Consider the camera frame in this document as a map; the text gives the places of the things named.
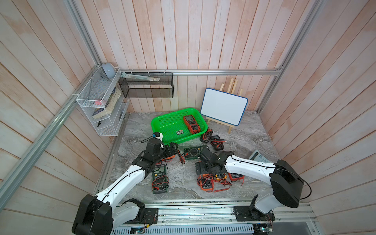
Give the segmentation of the orange black multimeter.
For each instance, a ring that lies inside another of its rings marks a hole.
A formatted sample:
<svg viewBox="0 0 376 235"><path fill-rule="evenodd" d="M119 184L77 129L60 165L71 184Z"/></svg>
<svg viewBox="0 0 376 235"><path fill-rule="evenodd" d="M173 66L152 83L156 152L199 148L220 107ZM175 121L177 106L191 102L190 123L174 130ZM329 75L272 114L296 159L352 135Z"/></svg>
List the orange black multimeter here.
<svg viewBox="0 0 376 235"><path fill-rule="evenodd" d="M205 164L203 162L197 162L195 164L195 167L198 186L205 192L213 192L214 183L218 180L217 176L207 172Z"/></svg>

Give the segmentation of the green plastic basket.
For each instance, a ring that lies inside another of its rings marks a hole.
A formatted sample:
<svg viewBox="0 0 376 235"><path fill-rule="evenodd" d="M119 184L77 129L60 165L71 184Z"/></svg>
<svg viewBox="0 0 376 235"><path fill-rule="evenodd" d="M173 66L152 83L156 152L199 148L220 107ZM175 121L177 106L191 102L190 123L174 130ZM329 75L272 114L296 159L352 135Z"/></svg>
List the green plastic basket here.
<svg viewBox="0 0 376 235"><path fill-rule="evenodd" d="M200 127L200 132L192 134L184 123L184 116L192 115ZM181 144L196 138L200 138L204 134L208 125L201 116L200 112L194 108L186 108L164 114L154 118L151 121L151 128L153 132L162 133L163 143L169 145L170 143Z"/></svg>

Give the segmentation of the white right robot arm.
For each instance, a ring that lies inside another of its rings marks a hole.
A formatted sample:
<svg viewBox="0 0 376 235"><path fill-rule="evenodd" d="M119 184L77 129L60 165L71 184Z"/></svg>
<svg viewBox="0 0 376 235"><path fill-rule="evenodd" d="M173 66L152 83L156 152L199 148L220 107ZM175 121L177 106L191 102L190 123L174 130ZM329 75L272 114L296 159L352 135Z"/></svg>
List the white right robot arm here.
<svg viewBox="0 0 376 235"><path fill-rule="evenodd" d="M198 158L204 166L205 173L240 174L260 180L270 186L268 192L254 196L250 206L233 208L237 221L268 220L272 222L275 219L273 213L275 208L286 206L295 209L303 200L301 196L306 181L286 161L256 162L223 152L217 155L208 149L202 150Z"/></svg>

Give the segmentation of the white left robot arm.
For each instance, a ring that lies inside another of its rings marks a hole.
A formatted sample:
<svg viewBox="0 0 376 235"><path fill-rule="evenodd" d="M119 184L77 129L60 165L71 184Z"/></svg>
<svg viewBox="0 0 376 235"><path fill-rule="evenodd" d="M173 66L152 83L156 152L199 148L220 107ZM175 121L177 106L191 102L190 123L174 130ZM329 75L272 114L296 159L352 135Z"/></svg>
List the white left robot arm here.
<svg viewBox="0 0 376 235"><path fill-rule="evenodd" d="M161 160L178 154L178 145L164 145L161 137L149 139L146 149L114 183L96 195L81 200L71 232L75 235L110 235L120 225L144 217L145 204L137 199L120 201L150 173Z"/></svg>

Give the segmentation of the yellow multimeter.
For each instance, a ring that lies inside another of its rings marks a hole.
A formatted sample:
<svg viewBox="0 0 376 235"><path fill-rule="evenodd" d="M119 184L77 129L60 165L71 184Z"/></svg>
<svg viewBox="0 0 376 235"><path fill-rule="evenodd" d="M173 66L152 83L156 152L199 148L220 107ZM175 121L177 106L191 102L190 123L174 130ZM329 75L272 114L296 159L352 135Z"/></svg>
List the yellow multimeter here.
<svg viewBox="0 0 376 235"><path fill-rule="evenodd" d="M219 174L215 174L214 178L217 181L226 180L227 179L227 175L226 175L226 173L219 173Z"/></svg>

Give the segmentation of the small black multimeter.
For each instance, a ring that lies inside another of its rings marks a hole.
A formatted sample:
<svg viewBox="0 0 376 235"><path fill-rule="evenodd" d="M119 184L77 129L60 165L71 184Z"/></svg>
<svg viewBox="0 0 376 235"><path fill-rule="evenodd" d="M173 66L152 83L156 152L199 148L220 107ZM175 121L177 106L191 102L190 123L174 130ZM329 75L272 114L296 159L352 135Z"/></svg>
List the small black multimeter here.
<svg viewBox="0 0 376 235"><path fill-rule="evenodd" d="M210 141L212 134L213 130L208 128L207 131L201 135L200 141L207 144Z"/></svg>
<svg viewBox="0 0 376 235"><path fill-rule="evenodd" d="M210 144L214 148L215 151L222 151L224 149L225 140L220 138L219 136L211 136Z"/></svg>

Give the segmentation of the green horizontal multimeter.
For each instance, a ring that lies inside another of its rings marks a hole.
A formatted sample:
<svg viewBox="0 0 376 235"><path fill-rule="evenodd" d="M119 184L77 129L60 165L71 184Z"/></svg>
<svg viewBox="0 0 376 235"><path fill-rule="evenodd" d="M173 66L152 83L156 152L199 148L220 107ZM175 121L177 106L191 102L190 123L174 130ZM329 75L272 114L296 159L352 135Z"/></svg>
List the green horizontal multimeter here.
<svg viewBox="0 0 376 235"><path fill-rule="evenodd" d="M187 148L184 148L184 155L183 155L183 157L184 157L185 160L198 159L199 154L205 148L208 149L207 146L196 146L196 147L187 147Z"/></svg>

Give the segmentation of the small black multimeter rear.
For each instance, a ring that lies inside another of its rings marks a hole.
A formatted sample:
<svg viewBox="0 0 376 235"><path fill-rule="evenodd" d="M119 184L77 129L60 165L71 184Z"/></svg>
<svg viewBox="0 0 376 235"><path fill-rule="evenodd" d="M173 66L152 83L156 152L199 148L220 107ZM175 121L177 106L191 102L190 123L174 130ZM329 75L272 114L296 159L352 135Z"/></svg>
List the small black multimeter rear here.
<svg viewBox="0 0 376 235"><path fill-rule="evenodd" d="M208 128L207 131L201 135L200 141L207 144L210 141L212 134L213 130Z"/></svg>

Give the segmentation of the dark green multimeter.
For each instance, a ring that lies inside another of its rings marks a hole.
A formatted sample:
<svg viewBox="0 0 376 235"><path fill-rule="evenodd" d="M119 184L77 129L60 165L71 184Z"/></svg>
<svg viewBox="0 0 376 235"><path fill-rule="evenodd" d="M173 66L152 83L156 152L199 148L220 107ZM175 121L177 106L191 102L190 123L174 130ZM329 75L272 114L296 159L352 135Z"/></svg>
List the dark green multimeter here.
<svg viewBox="0 0 376 235"><path fill-rule="evenodd" d="M160 164L154 169L152 173L151 187L153 194L162 194L168 191L169 178L167 175L166 164Z"/></svg>

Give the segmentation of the light blue calculator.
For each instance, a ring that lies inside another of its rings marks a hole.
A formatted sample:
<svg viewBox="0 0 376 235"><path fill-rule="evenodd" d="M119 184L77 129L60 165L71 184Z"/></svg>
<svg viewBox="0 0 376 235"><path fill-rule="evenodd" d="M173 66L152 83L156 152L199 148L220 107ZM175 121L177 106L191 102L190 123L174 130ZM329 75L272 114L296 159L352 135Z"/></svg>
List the light blue calculator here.
<svg viewBox="0 0 376 235"><path fill-rule="evenodd" d="M248 158L249 160L256 161L256 162L262 162L262 163L270 163L267 158L265 158L258 150L255 150L251 156Z"/></svg>

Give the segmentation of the blue framed whiteboard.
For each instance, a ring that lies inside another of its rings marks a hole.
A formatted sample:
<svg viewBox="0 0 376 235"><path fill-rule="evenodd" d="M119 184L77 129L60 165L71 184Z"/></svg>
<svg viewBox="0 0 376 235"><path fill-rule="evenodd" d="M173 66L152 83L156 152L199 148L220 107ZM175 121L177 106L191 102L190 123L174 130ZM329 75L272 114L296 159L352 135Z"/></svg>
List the blue framed whiteboard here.
<svg viewBox="0 0 376 235"><path fill-rule="evenodd" d="M200 113L224 123L238 126L248 105L245 97L207 88Z"/></svg>

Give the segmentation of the book on shelf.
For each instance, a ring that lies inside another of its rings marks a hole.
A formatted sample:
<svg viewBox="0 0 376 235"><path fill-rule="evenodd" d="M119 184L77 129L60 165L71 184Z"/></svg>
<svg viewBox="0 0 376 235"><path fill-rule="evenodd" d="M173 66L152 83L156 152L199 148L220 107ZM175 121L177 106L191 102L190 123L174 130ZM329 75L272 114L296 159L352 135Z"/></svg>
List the book on shelf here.
<svg viewBox="0 0 376 235"><path fill-rule="evenodd" d="M109 100L106 103L105 107L104 108L97 108L94 111L92 118L98 119L98 118L102 118L104 116L111 115L111 113L112 113L112 111L113 111L113 109L116 105L116 102L120 98L121 94L122 94L121 90L118 87L115 87L113 92L111 93Z"/></svg>

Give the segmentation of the wooden easel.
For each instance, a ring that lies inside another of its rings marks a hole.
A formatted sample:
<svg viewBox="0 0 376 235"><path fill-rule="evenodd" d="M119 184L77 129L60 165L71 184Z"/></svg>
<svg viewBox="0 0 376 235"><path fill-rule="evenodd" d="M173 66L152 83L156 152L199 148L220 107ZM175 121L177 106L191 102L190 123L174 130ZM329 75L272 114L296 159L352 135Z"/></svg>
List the wooden easel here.
<svg viewBox="0 0 376 235"><path fill-rule="evenodd" d="M235 93L235 88L236 88L237 84L238 84L238 80L237 80L237 79L234 79L234 78L232 77L231 80L230 80L230 84L229 84L229 86L228 86L228 88L227 88L227 93L233 95L233 94ZM218 123L218 124L228 126L228 127L229 127L229 130L228 130L228 133L229 133L229 134L231 133L232 129L235 127L235 126L232 125L232 124L228 124L228 123L226 123L226 122L223 122L223 121L221 121L221 120L218 120L218 119L215 119L215 118L212 118L212 117L206 117L206 119L207 119L207 124L209 124L211 121L215 121L215 122Z"/></svg>

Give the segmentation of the grey computer mouse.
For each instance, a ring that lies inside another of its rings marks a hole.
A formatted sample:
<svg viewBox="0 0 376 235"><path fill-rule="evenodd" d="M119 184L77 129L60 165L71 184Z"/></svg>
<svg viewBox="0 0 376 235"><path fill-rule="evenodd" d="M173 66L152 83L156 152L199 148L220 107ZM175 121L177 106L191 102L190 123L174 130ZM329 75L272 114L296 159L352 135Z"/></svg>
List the grey computer mouse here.
<svg viewBox="0 0 376 235"><path fill-rule="evenodd" d="M102 69L104 70L108 79L112 80L116 75L116 69L111 63L103 63Z"/></svg>

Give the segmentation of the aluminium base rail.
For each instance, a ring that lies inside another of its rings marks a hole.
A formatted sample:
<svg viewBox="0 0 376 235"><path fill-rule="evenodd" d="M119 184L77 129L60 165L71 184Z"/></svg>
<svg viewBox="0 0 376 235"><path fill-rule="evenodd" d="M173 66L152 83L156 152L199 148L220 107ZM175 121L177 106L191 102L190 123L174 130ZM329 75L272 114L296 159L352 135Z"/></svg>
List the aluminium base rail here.
<svg viewBox="0 0 376 235"><path fill-rule="evenodd" d="M259 214L249 200L202 199L140 202L111 207L84 199L73 223L76 235L320 235L311 206L285 206Z"/></svg>

